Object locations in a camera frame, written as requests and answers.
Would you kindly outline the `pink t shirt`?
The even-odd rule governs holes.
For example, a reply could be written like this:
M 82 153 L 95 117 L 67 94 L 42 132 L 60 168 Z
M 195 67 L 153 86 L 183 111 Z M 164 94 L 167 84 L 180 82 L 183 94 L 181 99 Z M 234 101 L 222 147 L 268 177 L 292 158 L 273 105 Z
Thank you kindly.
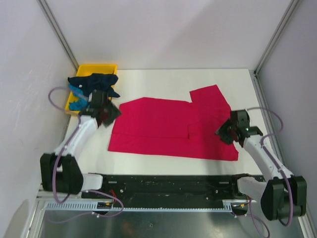
M 217 85 L 190 91 L 191 101 L 143 97 L 119 106 L 108 150 L 144 155 L 237 161 L 216 131 L 230 116 Z

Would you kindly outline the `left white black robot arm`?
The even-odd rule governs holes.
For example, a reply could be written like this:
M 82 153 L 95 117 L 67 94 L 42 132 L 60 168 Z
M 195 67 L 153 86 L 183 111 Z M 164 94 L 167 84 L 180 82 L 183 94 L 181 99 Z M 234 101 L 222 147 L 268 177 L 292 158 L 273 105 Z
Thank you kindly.
M 88 98 L 88 106 L 75 114 L 78 124 L 70 136 L 52 152 L 40 158 L 42 186 L 54 194 L 78 194 L 92 190 L 98 198 L 109 194 L 109 185 L 98 174 L 84 174 L 77 163 L 86 143 L 99 127 L 108 127 L 121 111 L 112 103 L 108 93 L 95 90 Z

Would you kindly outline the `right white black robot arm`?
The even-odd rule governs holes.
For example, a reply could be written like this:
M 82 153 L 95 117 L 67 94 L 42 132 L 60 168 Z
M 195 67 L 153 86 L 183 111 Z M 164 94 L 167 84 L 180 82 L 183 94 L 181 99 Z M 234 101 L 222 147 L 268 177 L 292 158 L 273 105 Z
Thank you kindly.
M 286 227 L 291 225 L 294 217 L 306 214 L 306 180 L 303 176 L 295 176 L 268 148 L 264 141 L 270 135 L 264 135 L 257 126 L 250 125 L 248 110 L 231 111 L 216 135 L 227 145 L 239 143 L 264 177 L 264 181 L 259 182 L 249 174 L 237 175 L 236 182 L 228 187 L 232 198 L 248 196 L 260 203 L 268 220 L 278 220 Z

